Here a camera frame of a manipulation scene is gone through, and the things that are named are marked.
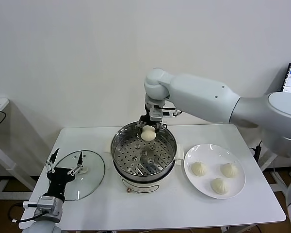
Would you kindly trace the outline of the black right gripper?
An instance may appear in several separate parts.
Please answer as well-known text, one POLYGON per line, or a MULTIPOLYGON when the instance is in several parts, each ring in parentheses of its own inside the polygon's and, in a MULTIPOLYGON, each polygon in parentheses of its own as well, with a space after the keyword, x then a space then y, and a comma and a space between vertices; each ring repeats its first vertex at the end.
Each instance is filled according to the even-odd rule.
POLYGON ((140 121, 137 122, 136 127, 142 129, 146 124, 156 124, 155 129, 156 133, 158 133, 161 129, 166 129, 167 124, 162 123, 162 114, 163 106, 159 106, 153 103, 145 104, 145 115, 140 116, 140 121))

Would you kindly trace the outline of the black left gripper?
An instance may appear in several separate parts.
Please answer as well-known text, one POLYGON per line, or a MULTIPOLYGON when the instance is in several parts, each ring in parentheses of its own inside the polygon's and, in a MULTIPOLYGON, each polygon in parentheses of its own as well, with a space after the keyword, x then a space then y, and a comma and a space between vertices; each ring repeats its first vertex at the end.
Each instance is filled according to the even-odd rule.
POLYGON ((72 169, 55 167, 54 163, 59 152, 59 148, 45 161, 47 170, 47 178, 49 179, 49 187, 46 196, 55 197, 65 202, 65 187, 67 183, 74 181, 75 176, 81 169, 83 169, 83 153, 80 151, 77 165, 72 169))

